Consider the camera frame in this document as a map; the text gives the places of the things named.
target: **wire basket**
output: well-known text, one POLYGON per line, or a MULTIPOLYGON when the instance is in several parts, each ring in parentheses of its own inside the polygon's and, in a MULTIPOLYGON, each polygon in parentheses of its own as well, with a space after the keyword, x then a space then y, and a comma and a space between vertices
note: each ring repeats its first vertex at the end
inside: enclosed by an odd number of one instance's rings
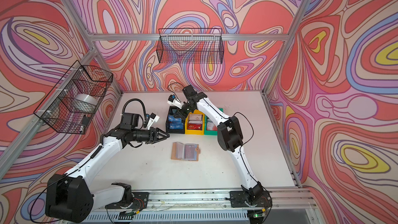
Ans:
POLYGON ((111 72, 97 66, 79 65, 77 69, 71 66, 70 69, 76 71, 50 106, 37 111, 39 105, 34 112, 56 132, 85 134, 112 83, 111 72))
POLYGON ((159 63, 218 63, 224 58, 221 28, 161 28, 159 63))

